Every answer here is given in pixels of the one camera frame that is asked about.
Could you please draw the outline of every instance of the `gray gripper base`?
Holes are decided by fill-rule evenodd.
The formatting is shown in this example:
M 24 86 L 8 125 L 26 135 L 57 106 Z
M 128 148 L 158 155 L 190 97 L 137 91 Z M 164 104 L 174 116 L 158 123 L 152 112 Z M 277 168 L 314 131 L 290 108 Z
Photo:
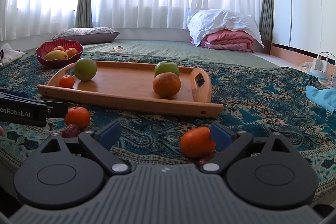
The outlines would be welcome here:
M 195 165 L 138 165 L 113 176 L 90 201 L 62 211 L 24 205 L 14 224 L 318 224 L 309 206 L 289 211 L 255 208 L 233 195 L 218 175 Z

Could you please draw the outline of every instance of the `fruit bowl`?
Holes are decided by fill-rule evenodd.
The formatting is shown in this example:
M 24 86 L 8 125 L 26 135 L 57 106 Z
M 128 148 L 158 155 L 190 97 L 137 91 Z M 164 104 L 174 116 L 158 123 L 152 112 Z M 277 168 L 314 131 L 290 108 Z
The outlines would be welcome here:
M 48 52 L 51 52 L 55 47 L 62 46 L 65 50 L 75 48 L 78 53 L 73 55 L 67 60 L 55 59 L 45 60 L 44 57 Z M 62 68 L 71 63 L 75 63 L 83 53 L 83 46 L 76 40 L 57 39 L 55 41 L 44 42 L 39 48 L 36 49 L 35 55 L 40 64 L 46 68 Z

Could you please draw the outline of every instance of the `tray handle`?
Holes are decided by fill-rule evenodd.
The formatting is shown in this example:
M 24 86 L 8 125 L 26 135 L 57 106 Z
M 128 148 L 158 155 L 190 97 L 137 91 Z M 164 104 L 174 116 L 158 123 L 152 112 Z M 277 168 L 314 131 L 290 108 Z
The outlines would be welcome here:
M 198 86 L 197 81 L 203 78 L 204 83 Z M 211 103 L 212 85 L 209 75 L 200 68 L 194 68 L 190 73 L 190 83 L 195 102 Z
M 60 79 L 67 74 L 67 72 L 75 67 L 75 63 L 69 64 L 64 68 L 60 69 L 48 82 L 47 85 L 59 86 Z

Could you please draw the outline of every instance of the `white bag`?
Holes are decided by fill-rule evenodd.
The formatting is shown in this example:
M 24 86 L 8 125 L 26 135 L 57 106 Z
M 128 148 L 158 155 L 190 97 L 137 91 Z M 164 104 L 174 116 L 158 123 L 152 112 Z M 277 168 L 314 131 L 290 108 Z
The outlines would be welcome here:
M 257 24 L 249 16 L 222 9 L 200 11 L 187 9 L 186 13 L 188 16 L 187 26 L 196 47 L 208 34 L 216 33 L 222 29 L 244 31 L 264 47 Z
M 1 66 L 14 62 L 26 54 L 25 52 L 14 51 L 8 43 L 2 45 L 0 50 L 3 50 L 3 59 L 0 61 Z

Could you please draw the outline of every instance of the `wooden tray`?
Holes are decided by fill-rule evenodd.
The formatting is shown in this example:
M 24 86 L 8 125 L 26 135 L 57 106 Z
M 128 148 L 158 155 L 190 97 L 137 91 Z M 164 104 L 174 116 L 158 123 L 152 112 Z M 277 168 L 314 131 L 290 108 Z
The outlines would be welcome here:
M 96 61 L 97 74 L 86 82 L 75 76 L 72 89 L 59 87 L 59 80 L 75 66 L 59 70 L 47 85 L 38 85 L 42 96 L 86 105 L 157 114 L 217 117 L 222 104 L 212 104 L 212 85 L 202 69 L 179 67 L 181 89 L 170 99 L 162 99 L 152 88 L 155 64 Z M 200 87 L 197 80 L 204 79 Z

